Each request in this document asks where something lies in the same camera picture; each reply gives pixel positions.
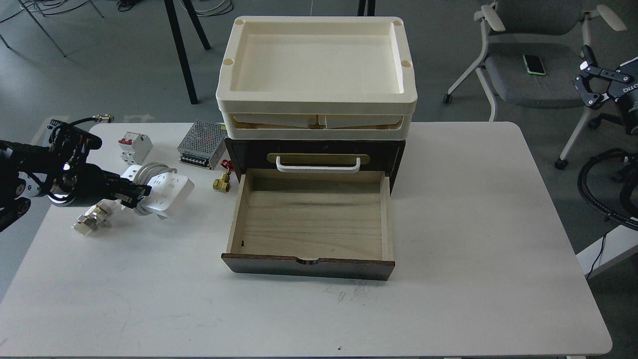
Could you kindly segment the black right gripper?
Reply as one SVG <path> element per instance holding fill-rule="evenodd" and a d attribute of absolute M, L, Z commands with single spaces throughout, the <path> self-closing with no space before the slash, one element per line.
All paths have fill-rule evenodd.
<path fill-rule="evenodd" d="M 592 48 L 582 47 L 584 62 L 573 84 L 586 107 L 599 109 L 606 101 L 614 100 L 620 112 L 625 132 L 636 136 L 638 132 L 638 63 L 628 60 L 615 70 L 599 67 Z"/>

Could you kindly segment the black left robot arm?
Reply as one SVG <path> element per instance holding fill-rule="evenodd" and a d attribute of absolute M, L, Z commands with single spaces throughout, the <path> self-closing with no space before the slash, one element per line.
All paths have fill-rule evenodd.
<path fill-rule="evenodd" d="M 152 188 L 136 184 L 117 173 L 87 163 L 90 150 L 102 146 L 100 137 L 79 129 L 79 121 L 59 123 L 50 134 L 49 146 L 1 142 L 1 228 L 6 229 L 30 208 L 24 191 L 25 174 L 35 182 L 36 197 L 46 196 L 55 206 L 83 207 L 103 199 L 121 200 L 136 207 Z"/>

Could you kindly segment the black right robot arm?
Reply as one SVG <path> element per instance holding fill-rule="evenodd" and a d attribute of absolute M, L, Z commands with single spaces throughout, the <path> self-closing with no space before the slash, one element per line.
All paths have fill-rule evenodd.
<path fill-rule="evenodd" d="M 629 136 L 637 134 L 638 120 L 638 92 L 637 92 L 637 59 L 620 64 L 615 70 L 599 67 L 592 48 L 583 45 L 582 52 L 584 62 L 580 65 L 580 73 L 573 80 L 577 92 L 581 96 L 586 107 L 599 109 L 605 102 L 612 100 L 620 112 L 619 116 L 601 114 L 595 118 L 608 120 L 622 125 Z M 577 188 L 582 198 L 606 219 L 611 219 L 629 229 L 637 229 L 637 202 L 632 200 L 632 194 L 637 188 L 637 153 L 630 153 L 621 148 L 613 148 L 597 156 L 590 157 L 583 165 L 577 177 Z M 629 214 L 625 216 L 618 213 L 612 207 L 599 201 L 588 187 L 588 174 L 594 165 L 610 159 L 619 158 L 625 162 L 625 166 L 615 172 L 611 179 L 622 184 L 619 192 L 619 203 Z"/>

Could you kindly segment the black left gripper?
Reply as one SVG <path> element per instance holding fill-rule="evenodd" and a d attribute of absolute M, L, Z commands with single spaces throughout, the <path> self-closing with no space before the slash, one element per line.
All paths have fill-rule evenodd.
<path fill-rule="evenodd" d="M 59 178 L 70 187 L 66 196 L 49 194 L 55 206 L 93 206 L 105 198 L 118 200 L 123 207 L 140 209 L 141 201 L 150 195 L 152 187 L 132 181 L 121 181 L 119 175 L 93 164 L 83 164 Z"/>

